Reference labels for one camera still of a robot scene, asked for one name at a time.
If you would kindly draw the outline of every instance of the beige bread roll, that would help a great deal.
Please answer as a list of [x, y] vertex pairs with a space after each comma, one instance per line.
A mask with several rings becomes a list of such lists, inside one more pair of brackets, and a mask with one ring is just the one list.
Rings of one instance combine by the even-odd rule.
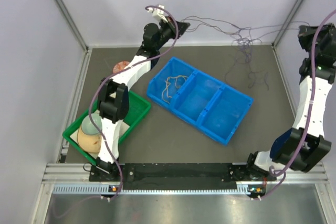
[[86, 152], [99, 153], [101, 146], [100, 133], [95, 135], [87, 135], [83, 132], [82, 126], [79, 127], [77, 141], [80, 148]]

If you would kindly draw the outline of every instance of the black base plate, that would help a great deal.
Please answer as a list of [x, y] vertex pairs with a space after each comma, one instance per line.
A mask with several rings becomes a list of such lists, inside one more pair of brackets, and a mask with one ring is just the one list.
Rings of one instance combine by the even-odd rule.
[[[127, 190], [219, 190], [236, 189], [236, 182], [251, 181], [246, 165], [210, 164], [124, 164], [123, 189]], [[117, 182], [119, 174], [92, 167], [92, 182]]]

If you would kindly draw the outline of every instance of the blue plastic tray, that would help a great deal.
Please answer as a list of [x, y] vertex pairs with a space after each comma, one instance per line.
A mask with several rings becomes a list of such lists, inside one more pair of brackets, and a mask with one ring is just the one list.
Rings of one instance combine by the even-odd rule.
[[147, 95], [224, 145], [253, 103], [253, 98], [177, 58], [172, 58], [151, 80]]

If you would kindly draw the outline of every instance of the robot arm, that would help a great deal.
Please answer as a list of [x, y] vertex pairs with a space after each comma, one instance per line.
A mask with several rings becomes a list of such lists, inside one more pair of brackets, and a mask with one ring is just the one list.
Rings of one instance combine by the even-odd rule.
[[[159, 59], [146, 61], [137, 66], [134, 64], [153, 58], [160, 54], [160, 48], [169, 40], [176, 36], [176, 28], [169, 16], [165, 17], [163, 11], [159, 9], [150, 9], [153, 17], [159, 20], [158, 27], [154, 23], [147, 24], [144, 27], [143, 42], [130, 62], [131, 69], [119, 73], [107, 81], [98, 94], [97, 109], [102, 118], [102, 131], [107, 139], [115, 158], [119, 157], [118, 140], [121, 124], [129, 110], [128, 90], [143, 76], [150, 71]], [[183, 35], [189, 23], [177, 22], [178, 34]], [[97, 158], [97, 166], [110, 172], [113, 169], [114, 160], [109, 154], [105, 144], [101, 145], [101, 149]]]
[[[316, 27], [300, 26], [299, 42], [301, 47], [310, 52]], [[250, 154], [247, 165], [253, 177], [267, 176], [269, 167], [283, 169], [292, 158], [303, 134], [307, 122], [307, 112], [312, 92], [311, 60], [316, 63], [316, 89], [311, 118], [304, 145], [290, 166], [292, 170], [310, 171], [328, 154], [331, 142], [324, 139], [323, 115], [328, 93], [334, 83], [336, 68], [336, 29], [327, 24], [319, 33], [316, 44], [316, 56], [309, 55], [304, 59], [299, 73], [300, 102], [297, 115], [291, 129], [278, 137], [271, 150]]]

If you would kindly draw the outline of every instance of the gray table surface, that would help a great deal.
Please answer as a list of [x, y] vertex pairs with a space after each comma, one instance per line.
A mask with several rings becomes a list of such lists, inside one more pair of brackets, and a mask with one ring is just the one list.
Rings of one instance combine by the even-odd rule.
[[[101, 79], [112, 72], [116, 63], [131, 61], [135, 53], [136, 48], [101, 48], [92, 51], [77, 116], [88, 108]], [[215, 142], [146, 96], [149, 81], [173, 56], [255, 99], [227, 146]], [[197, 46], [175, 47], [162, 57], [155, 68], [132, 87], [134, 92], [151, 102], [152, 108], [119, 146], [120, 162], [245, 162], [249, 153], [268, 150], [294, 121], [285, 87], [271, 46], [253, 46], [250, 67], [253, 71], [263, 72], [257, 74], [258, 83], [252, 88], [249, 87], [252, 83], [249, 79], [251, 75], [248, 75], [249, 65], [238, 63], [232, 68], [234, 59], [240, 56], [242, 53], [237, 51], [236, 46]], [[263, 83], [265, 72], [268, 73], [267, 84]], [[85, 163], [87, 160], [70, 147], [66, 162]]]

